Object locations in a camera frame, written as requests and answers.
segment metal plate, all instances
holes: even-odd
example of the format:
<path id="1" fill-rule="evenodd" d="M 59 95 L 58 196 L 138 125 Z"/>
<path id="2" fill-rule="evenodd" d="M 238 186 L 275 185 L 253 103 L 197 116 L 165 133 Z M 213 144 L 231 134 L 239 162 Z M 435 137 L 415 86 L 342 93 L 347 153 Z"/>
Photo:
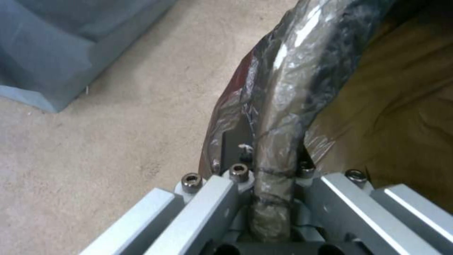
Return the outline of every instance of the metal plate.
<path id="1" fill-rule="evenodd" d="M 199 254 L 207 242 L 226 233 L 238 197 L 235 183 L 212 176 L 145 254 Z"/>
<path id="2" fill-rule="evenodd" d="M 404 184 L 371 193 L 379 204 L 443 254 L 453 254 L 453 217 Z"/>
<path id="3" fill-rule="evenodd" d="M 183 207 L 181 196 L 155 188 L 81 255 L 143 254 Z"/>

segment gray fabric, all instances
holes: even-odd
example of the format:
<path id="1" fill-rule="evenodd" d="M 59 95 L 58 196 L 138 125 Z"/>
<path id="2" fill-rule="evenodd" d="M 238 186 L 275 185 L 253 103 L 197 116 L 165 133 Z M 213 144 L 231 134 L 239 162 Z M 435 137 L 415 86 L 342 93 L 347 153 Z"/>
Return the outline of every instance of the gray fabric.
<path id="1" fill-rule="evenodd" d="M 176 0 L 2 0 L 0 95 L 58 112 Z"/>

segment silver metal bar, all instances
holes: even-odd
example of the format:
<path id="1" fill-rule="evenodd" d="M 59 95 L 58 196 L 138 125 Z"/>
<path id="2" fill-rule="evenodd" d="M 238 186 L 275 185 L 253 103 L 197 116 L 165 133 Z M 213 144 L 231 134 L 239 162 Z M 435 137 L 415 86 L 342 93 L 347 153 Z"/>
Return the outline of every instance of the silver metal bar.
<path id="1" fill-rule="evenodd" d="M 210 240 L 220 240 L 238 211 L 238 189 L 212 176 L 146 251 L 155 254 L 199 254 Z"/>
<path id="2" fill-rule="evenodd" d="M 453 253 L 453 217 L 404 184 L 371 197 L 443 254 Z"/>
<path id="3" fill-rule="evenodd" d="M 143 254 L 183 207 L 181 196 L 155 188 L 85 248 L 81 255 Z"/>
<path id="4" fill-rule="evenodd" d="M 375 254 L 438 254 L 341 173 L 317 178 L 306 203 L 329 240 L 354 234 Z"/>

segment screw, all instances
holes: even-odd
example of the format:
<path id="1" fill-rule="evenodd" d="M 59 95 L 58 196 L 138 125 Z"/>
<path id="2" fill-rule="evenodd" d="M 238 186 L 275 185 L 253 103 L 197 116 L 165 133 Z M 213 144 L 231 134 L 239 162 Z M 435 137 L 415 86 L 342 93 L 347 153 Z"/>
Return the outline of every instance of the screw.
<path id="1" fill-rule="evenodd" d="M 298 176 L 303 179 L 310 179 L 313 177 L 314 170 L 313 163 L 310 164 L 308 161 L 302 161 L 299 166 Z"/>
<path id="2" fill-rule="evenodd" d="M 230 180 L 241 183 L 249 180 L 249 168 L 244 164 L 234 164 L 230 167 Z"/>
<path id="3" fill-rule="evenodd" d="M 359 188 L 363 188 L 365 183 L 368 181 L 366 175 L 357 169 L 349 169 L 344 173 L 344 175 L 354 184 L 359 186 Z"/>
<path id="4" fill-rule="evenodd" d="M 188 173 L 181 178 L 183 191 L 186 193 L 197 193 L 203 186 L 201 176 L 197 173 Z"/>

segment clear plastic wrap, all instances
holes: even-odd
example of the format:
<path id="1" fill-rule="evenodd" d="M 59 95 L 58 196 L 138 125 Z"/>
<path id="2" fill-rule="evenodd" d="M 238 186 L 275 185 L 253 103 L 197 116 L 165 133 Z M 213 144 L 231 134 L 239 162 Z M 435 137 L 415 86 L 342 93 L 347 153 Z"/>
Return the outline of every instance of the clear plastic wrap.
<path id="1" fill-rule="evenodd" d="M 393 0 L 301 0 L 242 60 L 214 109 L 199 172 L 220 171 L 221 137 L 245 115 L 253 132 L 250 229 L 288 241 L 297 148 L 338 94 Z"/>

